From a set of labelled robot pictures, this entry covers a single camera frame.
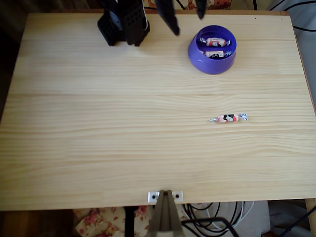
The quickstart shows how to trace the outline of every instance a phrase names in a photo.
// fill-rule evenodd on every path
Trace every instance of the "black cable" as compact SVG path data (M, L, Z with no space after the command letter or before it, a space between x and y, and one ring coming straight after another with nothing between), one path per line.
M190 209L191 209L191 212L192 212L192 215L193 215L193 217L194 218L190 218L191 220L197 220L198 218L195 216L195 214L194 214L194 212L193 212L193 209L192 209L192 205L191 204L189 204L189 207L190 207ZM211 229L209 229L209 228L207 228L209 225L211 225L212 224L212 222L210 222L208 225L206 225L206 226L204 226L204 225L202 225L201 223L196 223L196 225L197 226L199 226L199 227L202 227L203 229L205 229L205 230L207 230L207 231L210 231L210 232L213 232L213 233L221 233L222 231L225 231L225 230L220 230L220 231L218 231L218 230L211 230Z
M272 7L269 11L272 11L273 9L275 9L277 6L279 6L282 2L284 2L285 0L280 1L277 5L275 5L274 7Z
M233 217L232 217L232 219L231 219L230 223L232 223L232 222L233 222L234 217L235 217L235 215L236 215L237 205L238 205L238 202L236 202L236 204L235 204L235 210L234 210Z
M252 0L253 2L253 9L256 11L258 10L258 7L257 7L257 1L256 0Z
M301 27L298 27L298 26L293 26L293 28L301 30L301 31L316 32L316 30L305 29L305 28L301 28Z
M186 9L186 8L182 5L182 3L180 2L180 0L176 0L176 1L177 1L177 3L179 3L180 7L181 7L183 10Z
M291 225L289 228L287 228L279 237L285 236L288 232L291 231L295 226L297 226L299 223L304 221L309 215L311 215L316 210L316 206L313 207L308 213L306 213L304 216L302 216L298 221L296 221L293 225Z
M316 0L314 0L314 1L303 1L303 2L299 2L299 3L293 4L293 5L289 6L288 8L286 8L284 11L287 11L287 10L289 10L289 9L295 7L295 6L300 6L300 5L310 4L310 3L316 3ZM301 28L301 27L298 27L298 26L293 26L293 28L301 30L301 31L316 32L316 30L305 29L305 28Z
M224 219L222 217L203 218L203 219L197 219L197 220L186 220L186 221L182 221L181 223L182 223L182 225L184 227L186 227L186 224L188 224L188 223L193 223L193 224L195 224L196 222L199 222L199 223L200 222L211 222L211 223L213 223L214 221L221 221L221 222L223 222L225 224L225 226L230 230L230 232L232 233L232 235L234 237L239 237L239 235L237 234L235 229L232 227L232 225L226 219Z
M234 213L233 213L233 216L232 216L231 221L230 221L230 224L233 223L233 225L235 225L235 224L237 223L237 221L239 220L239 217L240 217L240 215L241 215L241 210L240 210L240 212L239 212L239 214L238 214L238 217L237 217L236 220L234 221L234 217L235 217L235 214L236 214L236 211L237 211L237 204L238 204L238 202L236 202L236 204L235 204ZM183 205L183 208L184 208L185 212L187 213L188 217L189 217L191 220L193 220L193 218L192 218L192 215L193 215L193 216L194 216L194 219L195 219L195 220L198 220L198 219L196 218L196 216L194 215L194 212L193 212L193 209L192 209L193 206L190 205L190 204L187 204L187 207L188 207L188 210L185 208L185 205ZM217 217L217 214L218 214L218 212L219 212L219 207L220 207L220 204L219 204L219 206L218 206L218 208L217 208L217 211L216 211L216 214L215 214L214 217ZM198 229L198 227L201 227L201 228L203 228L204 230L210 231L210 232L213 232L213 233L221 233L221 234L219 234L219 235L217 235L217 236L212 236L212 237L220 237L220 236L223 236L224 234L226 234L226 233L228 232L227 227L223 228L222 230L210 230L210 229L207 228L207 227L208 227L209 225L211 225L211 224L212 224L212 221L211 221L208 225L206 225L206 226L202 225L200 222L193 223L194 227L195 227L203 236L206 236L205 233L201 232L201 231Z
M197 207L192 206L191 204L190 204L190 206L191 206L193 209L195 209L195 210L198 210L198 211L205 211L206 209L210 208L212 204L213 204L213 203L211 203L210 205L208 205L208 206L205 207L205 208L197 208Z
M286 8L284 11L287 11L295 6L299 6L299 5L305 5L305 4L310 4L310 3L316 3L316 1L303 1L303 2L299 2L299 3L296 3L296 4L293 4L291 6L289 6L288 8Z

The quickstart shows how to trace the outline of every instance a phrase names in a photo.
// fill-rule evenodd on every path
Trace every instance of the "candy wrapper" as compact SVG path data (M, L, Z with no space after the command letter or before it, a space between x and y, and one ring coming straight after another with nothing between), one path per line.
M200 51L201 54L203 54L204 56L208 57L208 58L227 58L228 56L230 56L232 54L232 52L230 51L207 51L207 52L203 52Z
M207 39L199 38L198 40L202 43L205 43L206 46L214 46L214 47L224 47L225 45L228 46L231 44L230 40L226 41L221 38L207 38Z
M239 119L248 120L247 114L232 114L232 115L220 115L217 118L211 118L211 122L236 122Z

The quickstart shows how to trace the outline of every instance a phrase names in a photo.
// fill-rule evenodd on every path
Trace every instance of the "table top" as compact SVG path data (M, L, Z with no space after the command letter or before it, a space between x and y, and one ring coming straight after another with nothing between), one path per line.
M316 118L290 17L157 14L140 47L109 47L101 14L30 14L0 126L0 210L316 197ZM204 26L237 39L207 75L187 48ZM248 121L211 123L220 114Z

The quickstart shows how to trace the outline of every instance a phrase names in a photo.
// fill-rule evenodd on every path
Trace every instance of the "black holder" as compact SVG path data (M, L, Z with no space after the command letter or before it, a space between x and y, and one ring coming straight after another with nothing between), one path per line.
M105 4L104 14L98 21L99 30L109 46L113 46L117 41L139 46L150 31L142 1L131 0L124 3L120 5L112 1Z

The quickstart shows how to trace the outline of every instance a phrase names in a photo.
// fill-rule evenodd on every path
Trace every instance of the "floral fabric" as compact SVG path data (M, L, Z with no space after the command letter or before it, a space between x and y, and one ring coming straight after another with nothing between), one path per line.
M147 7L155 7L155 0L143 0L144 6ZM182 5L186 9L195 9L196 8L196 2L195 0L180 0ZM232 0L208 0L206 9L230 9L232 5ZM181 9L180 5L174 1L173 2L174 9Z
M180 205L177 205L180 219L185 219L185 214ZM139 206L135 211L134 236L144 237L147 234L153 206ZM124 237L125 210L123 207L74 209L75 227L82 237Z

